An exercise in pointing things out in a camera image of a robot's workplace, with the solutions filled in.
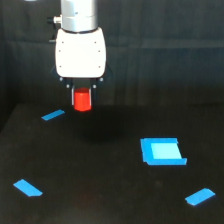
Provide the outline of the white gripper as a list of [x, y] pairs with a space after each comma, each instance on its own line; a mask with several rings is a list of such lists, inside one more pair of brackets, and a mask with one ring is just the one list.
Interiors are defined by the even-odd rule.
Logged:
[[94, 104], [97, 99], [96, 80], [104, 81], [113, 74], [107, 63], [103, 30], [98, 27], [90, 32], [74, 33], [60, 28], [55, 39], [55, 65], [51, 74], [70, 89], [72, 106], [75, 81], [87, 81], [91, 103]]

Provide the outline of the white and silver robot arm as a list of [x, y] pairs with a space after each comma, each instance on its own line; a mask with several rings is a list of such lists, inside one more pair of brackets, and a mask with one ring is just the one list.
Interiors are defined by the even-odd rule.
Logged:
[[71, 91], [71, 104], [77, 111], [89, 111], [97, 83], [103, 79], [106, 44], [98, 26], [97, 0], [60, 0], [61, 14], [49, 17], [56, 34], [55, 65], [52, 73]]

